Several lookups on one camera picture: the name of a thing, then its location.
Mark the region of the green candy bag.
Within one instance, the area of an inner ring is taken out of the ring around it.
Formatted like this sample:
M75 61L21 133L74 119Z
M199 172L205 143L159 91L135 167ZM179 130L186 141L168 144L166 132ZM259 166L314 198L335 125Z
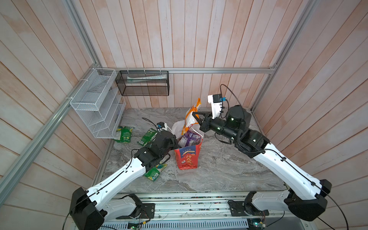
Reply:
M137 143L144 147L155 139L157 133L158 131L156 129L150 128Z
M114 141L118 143L130 143L134 127L119 126L116 130Z
M160 174L161 174L161 172L165 169L167 167L167 164L158 164L158 165L156 165L155 167L153 167L152 169L150 169L148 172L146 172L145 174L144 174L144 176L146 177L146 178L148 178L149 180L151 180L151 181L156 181L158 178L159 178L159 176L160 176Z

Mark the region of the orange candy bag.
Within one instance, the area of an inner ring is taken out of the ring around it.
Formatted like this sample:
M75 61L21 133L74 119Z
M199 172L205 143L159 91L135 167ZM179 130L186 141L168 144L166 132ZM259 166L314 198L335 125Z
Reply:
M192 106L186 113L185 124L182 128L181 135L187 133L194 124L198 123L195 116L193 116L193 113L197 112L200 109L200 107L201 107L201 99L198 98L196 104Z

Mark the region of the purple candy bag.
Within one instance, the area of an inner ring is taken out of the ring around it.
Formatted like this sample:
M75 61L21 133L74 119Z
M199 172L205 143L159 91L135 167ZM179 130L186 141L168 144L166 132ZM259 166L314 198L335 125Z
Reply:
M196 132L188 131L179 140L178 144L181 148L198 145L202 141L202 136Z

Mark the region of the red paper bag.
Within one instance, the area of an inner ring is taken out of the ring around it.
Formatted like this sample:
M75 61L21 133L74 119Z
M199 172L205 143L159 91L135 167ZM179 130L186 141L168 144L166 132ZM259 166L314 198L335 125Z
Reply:
M183 136L181 135L182 128L185 124L185 121L178 121L174 123L172 127L172 133L176 135L177 140L179 142L180 138ZM175 149L175 159L177 166L180 170L190 170L190 169L196 169L198 167L198 160L199 160L199 154L201 151L202 143L203 143L203 132L200 130L197 130L199 128L198 124L194 124L190 131L196 132L200 136L202 136L202 141L198 145L194 146L188 146L181 148L179 146L179 149Z

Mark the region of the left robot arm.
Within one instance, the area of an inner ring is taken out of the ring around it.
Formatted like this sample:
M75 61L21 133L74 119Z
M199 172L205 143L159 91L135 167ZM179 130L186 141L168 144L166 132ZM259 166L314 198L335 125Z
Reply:
M79 230L97 230L107 220L144 215L143 203L135 194L129 194L117 201L112 198L122 189L143 176L171 150L178 149L178 141L169 131L160 131L154 141L140 148L132 158L114 174L96 185L84 190L78 188L71 198L69 215Z

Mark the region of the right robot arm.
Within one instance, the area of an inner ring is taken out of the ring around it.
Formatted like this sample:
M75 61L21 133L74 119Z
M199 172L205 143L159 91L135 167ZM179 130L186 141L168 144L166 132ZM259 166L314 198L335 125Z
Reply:
M193 112L191 115L200 130L214 131L228 139L240 152L261 163L277 175L288 186L287 190L265 194L250 192L243 201L243 211L254 216L266 210L289 211L296 217L313 221L325 212L326 196L332 184L319 180L291 162L262 133L249 128L251 114L240 105L229 109L225 118L211 112Z

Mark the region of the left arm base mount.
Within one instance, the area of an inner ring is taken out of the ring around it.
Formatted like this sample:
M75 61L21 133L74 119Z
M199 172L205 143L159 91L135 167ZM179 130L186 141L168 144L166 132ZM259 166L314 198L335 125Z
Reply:
M129 194L125 195L120 200L127 201L128 198L131 198L136 207L132 211L129 216L119 216L116 219L136 219L136 218L147 218L152 219L154 218L155 214L155 203L143 203L136 194Z

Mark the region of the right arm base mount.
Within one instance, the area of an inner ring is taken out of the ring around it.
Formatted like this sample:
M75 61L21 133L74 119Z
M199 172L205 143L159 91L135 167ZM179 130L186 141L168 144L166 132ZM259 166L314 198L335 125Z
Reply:
M259 210L252 204L252 199L256 193L256 191L249 192L243 201L228 200L231 215L233 217L269 216L268 210Z

